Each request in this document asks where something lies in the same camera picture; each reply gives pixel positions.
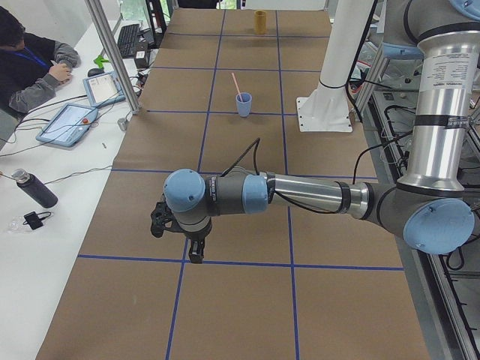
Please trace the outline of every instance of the blue cup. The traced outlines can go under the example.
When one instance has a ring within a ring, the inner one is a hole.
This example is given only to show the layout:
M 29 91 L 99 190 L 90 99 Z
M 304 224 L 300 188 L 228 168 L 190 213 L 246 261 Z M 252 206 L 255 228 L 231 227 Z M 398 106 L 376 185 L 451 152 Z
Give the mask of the blue cup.
M 237 94 L 237 96 L 235 96 L 235 99 L 237 101 L 238 114 L 242 118 L 246 118 L 247 116 L 249 116 L 252 109 L 252 95 L 248 94 L 247 92 L 241 92 L 240 94 Z

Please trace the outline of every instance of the pink straw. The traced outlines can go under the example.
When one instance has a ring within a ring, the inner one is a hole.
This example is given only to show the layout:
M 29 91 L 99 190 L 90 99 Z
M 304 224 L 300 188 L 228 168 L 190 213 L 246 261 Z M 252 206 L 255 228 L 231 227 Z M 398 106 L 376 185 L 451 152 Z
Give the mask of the pink straw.
M 238 97 L 240 98 L 240 102 L 243 103 L 242 94 L 240 93 L 239 84 L 237 83 L 237 79 L 236 79 L 234 73 L 232 73 L 232 78 L 233 78 L 233 82 L 235 83 L 235 87 L 237 88 Z

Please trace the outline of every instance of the dark hair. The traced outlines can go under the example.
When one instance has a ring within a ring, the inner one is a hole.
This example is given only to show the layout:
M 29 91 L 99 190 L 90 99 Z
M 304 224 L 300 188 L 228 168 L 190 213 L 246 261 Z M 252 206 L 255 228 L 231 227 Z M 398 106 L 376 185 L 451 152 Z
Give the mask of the dark hair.
M 0 46 L 14 46 L 23 39 L 25 28 L 15 16 L 0 6 Z

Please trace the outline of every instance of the bottle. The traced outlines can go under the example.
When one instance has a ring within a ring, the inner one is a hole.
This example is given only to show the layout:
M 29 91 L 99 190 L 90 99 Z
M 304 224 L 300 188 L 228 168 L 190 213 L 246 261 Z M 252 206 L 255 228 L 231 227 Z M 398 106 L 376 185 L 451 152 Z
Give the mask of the bottle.
M 16 186 L 25 191 L 33 200 L 46 209 L 51 208 L 59 201 L 57 196 L 55 196 L 42 181 L 24 169 L 15 170 L 12 178 L 15 179 Z

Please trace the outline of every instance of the blue joint cap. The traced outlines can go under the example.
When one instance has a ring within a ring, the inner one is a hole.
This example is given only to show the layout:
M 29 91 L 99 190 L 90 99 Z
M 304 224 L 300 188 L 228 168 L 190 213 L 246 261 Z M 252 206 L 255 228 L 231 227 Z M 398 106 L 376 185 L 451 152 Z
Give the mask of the blue joint cap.
M 480 3 L 474 0 L 450 0 L 459 13 L 470 19 L 480 21 Z
M 190 169 L 180 169 L 169 175 L 163 184 L 166 204 L 173 212 L 193 209 L 205 195 L 205 181 Z
M 394 45 L 383 43 L 383 56 L 387 59 L 423 59 L 423 52 L 416 46 Z
M 472 234 L 475 217 L 460 199 L 438 199 L 423 206 L 406 222 L 403 239 L 427 254 L 447 254 Z
M 241 194 L 245 214 L 264 212 L 269 204 L 267 181 L 263 176 L 247 175 Z

